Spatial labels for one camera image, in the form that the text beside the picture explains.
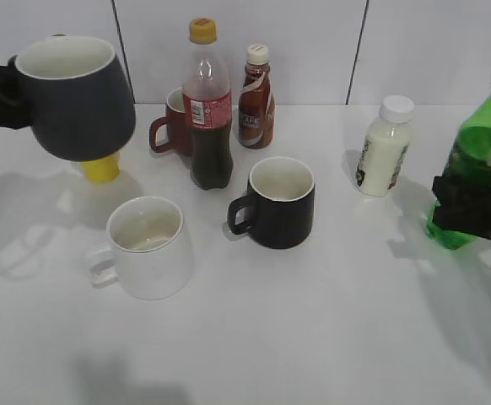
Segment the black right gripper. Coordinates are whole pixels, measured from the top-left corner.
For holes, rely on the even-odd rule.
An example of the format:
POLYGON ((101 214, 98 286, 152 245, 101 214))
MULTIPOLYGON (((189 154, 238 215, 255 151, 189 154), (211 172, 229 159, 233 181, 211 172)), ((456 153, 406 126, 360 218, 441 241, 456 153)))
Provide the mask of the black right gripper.
MULTIPOLYGON (((491 167, 491 151, 488 166, 491 167)), ((432 192, 439 203, 433 212, 435 225, 442 230, 478 233, 491 240, 491 186, 436 176, 432 192)))

